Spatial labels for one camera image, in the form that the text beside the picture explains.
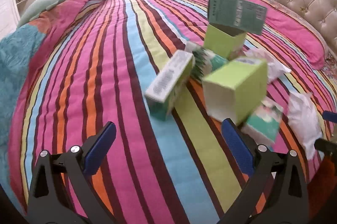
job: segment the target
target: crumpled paper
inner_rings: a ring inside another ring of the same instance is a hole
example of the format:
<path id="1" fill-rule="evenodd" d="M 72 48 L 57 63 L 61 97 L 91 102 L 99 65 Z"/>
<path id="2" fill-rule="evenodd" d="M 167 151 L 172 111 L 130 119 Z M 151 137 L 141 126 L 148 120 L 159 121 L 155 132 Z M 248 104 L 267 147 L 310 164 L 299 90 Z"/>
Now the crumpled paper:
<path id="1" fill-rule="evenodd" d="M 290 73 L 291 70 L 287 66 L 280 63 L 274 56 L 266 50 L 253 48 L 244 52 L 247 57 L 265 59 L 268 63 L 268 83 L 273 82 L 284 73 Z"/>
<path id="2" fill-rule="evenodd" d="M 311 93 L 290 91 L 288 124 L 303 147 L 308 160 L 315 155 L 315 141 L 323 136 Z"/>

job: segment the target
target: green card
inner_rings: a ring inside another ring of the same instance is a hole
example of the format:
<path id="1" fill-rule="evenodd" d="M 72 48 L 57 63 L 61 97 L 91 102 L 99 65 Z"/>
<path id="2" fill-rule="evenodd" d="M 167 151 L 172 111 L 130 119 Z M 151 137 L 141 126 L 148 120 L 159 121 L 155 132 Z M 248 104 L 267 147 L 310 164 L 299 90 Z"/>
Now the green card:
<path id="1" fill-rule="evenodd" d="M 267 8 L 246 0 L 209 0 L 208 21 L 260 35 Z"/>

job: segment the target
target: blue stripe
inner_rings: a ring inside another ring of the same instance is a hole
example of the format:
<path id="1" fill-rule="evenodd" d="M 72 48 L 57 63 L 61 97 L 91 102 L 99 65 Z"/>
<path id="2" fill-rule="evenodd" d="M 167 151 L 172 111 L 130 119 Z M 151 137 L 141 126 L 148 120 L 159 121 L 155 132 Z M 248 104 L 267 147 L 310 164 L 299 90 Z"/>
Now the blue stripe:
<path id="1" fill-rule="evenodd" d="M 30 187 L 30 183 L 31 183 L 31 180 L 32 180 L 32 168 L 31 167 L 32 167 L 33 152 L 34 152 L 34 136 L 35 136 L 35 129 L 36 129 L 36 121 L 37 121 L 37 117 L 38 117 L 38 114 L 39 114 L 39 108 L 42 104 L 43 93 L 46 89 L 48 79 L 51 75 L 51 72 L 53 71 L 53 67 L 55 66 L 55 64 L 56 64 L 56 62 L 59 58 L 59 55 L 62 53 L 63 49 L 68 44 L 70 38 L 77 31 L 77 29 L 79 29 L 79 27 L 83 24 L 83 22 L 85 21 L 86 18 L 87 18 L 87 16 L 85 18 L 83 18 L 82 21 L 76 25 L 76 27 L 70 32 L 68 37 L 62 43 L 62 45 L 60 46 L 58 51 L 55 53 L 53 59 L 51 60 L 51 62 L 49 64 L 49 67 L 47 69 L 47 72 L 46 72 L 46 74 L 44 75 L 44 77 L 41 81 L 39 91 L 38 91 L 37 96 L 36 96 L 35 105 L 32 109 L 32 114 L 31 114 L 31 117 L 30 117 L 30 122 L 29 122 L 29 127 L 28 127 L 28 135 L 27 135 L 25 170 L 26 170 L 26 181 L 27 181 L 28 188 Z"/>
<path id="2" fill-rule="evenodd" d="M 179 39 L 184 39 L 186 41 L 189 41 L 190 39 L 188 37 L 186 37 L 183 33 L 181 33 L 181 31 L 179 30 L 179 28 L 177 27 L 177 25 L 171 21 L 165 14 L 165 12 L 163 12 L 160 8 L 156 8 L 154 7 L 148 0 L 144 0 L 149 6 L 151 6 L 153 9 L 155 9 L 159 15 L 161 16 L 162 20 L 166 23 L 166 25 L 177 35 L 177 37 Z"/>
<path id="3" fill-rule="evenodd" d="M 156 72 L 140 40 L 131 1 L 124 1 L 128 41 L 139 84 L 144 93 L 155 79 Z M 144 104 L 149 115 L 145 99 Z M 217 223 L 219 217 L 174 118 L 170 115 L 166 121 L 160 121 L 149 115 L 149 119 L 166 168 L 190 223 Z"/>
<path id="4" fill-rule="evenodd" d="M 205 18 L 207 18 L 207 12 L 204 11 L 204 10 L 202 10 L 201 8 L 199 8 L 199 7 L 195 6 L 195 5 L 191 5 L 191 4 L 189 4 L 189 3 L 185 2 L 185 1 L 182 1 L 182 0 L 174 0 L 174 1 L 192 8 L 193 10 L 195 10 L 196 12 L 198 12 L 199 14 L 201 14 Z"/>

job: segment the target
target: green box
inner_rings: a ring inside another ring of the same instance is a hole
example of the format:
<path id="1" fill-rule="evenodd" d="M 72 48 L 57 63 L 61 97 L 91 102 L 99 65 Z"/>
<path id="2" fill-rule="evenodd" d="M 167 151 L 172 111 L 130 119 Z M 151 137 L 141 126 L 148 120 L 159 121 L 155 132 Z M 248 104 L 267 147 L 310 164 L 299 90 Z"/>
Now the green box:
<path id="1" fill-rule="evenodd" d="M 253 138 L 257 144 L 272 146 L 280 129 L 283 108 L 265 97 L 255 111 L 247 118 L 241 131 Z"/>
<path id="2" fill-rule="evenodd" d="M 246 0 L 209 0 L 208 21 L 260 35 L 267 8 Z"/>
<path id="3" fill-rule="evenodd" d="M 267 62 L 237 58 L 203 78 L 208 115 L 218 121 L 231 118 L 238 125 L 267 93 Z"/>
<path id="4" fill-rule="evenodd" d="M 181 88 L 190 77 L 195 60 L 192 53 L 177 50 L 145 92 L 150 114 L 166 120 Z"/>
<path id="5" fill-rule="evenodd" d="M 233 59 L 241 50 L 247 32 L 221 24 L 209 24 L 203 47 L 225 58 Z"/>

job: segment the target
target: metal bolt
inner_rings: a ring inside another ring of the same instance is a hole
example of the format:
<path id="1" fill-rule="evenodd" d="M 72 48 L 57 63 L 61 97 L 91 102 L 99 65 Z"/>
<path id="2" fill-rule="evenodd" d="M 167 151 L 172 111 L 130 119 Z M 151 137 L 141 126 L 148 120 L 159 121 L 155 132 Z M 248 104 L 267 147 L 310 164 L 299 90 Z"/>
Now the metal bolt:
<path id="1" fill-rule="evenodd" d="M 295 150 L 290 150 L 290 155 L 295 157 L 297 156 L 297 152 Z"/>
<path id="2" fill-rule="evenodd" d="M 43 150 L 41 153 L 40 153 L 40 156 L 42 156 L 43 158 L 48 155 L 48 151 L 47 150 Z"/>
<path id="3" fill-rule="evenodd" d="M 77 146 L 77 145 L 71 147 L 70 149 L 72 153 L 77 153 L 79 150 L 80 150 L 80 146 Z"/>
<path id="4" fill-rule="evenodd" d="M 264 145 L 259 145 L 259 146 L 258 146 L 258 150 L 259 150 L 260 152 L 265 152 L 265 151 L 267 151 L 267 147 L 264 146 Z"/>

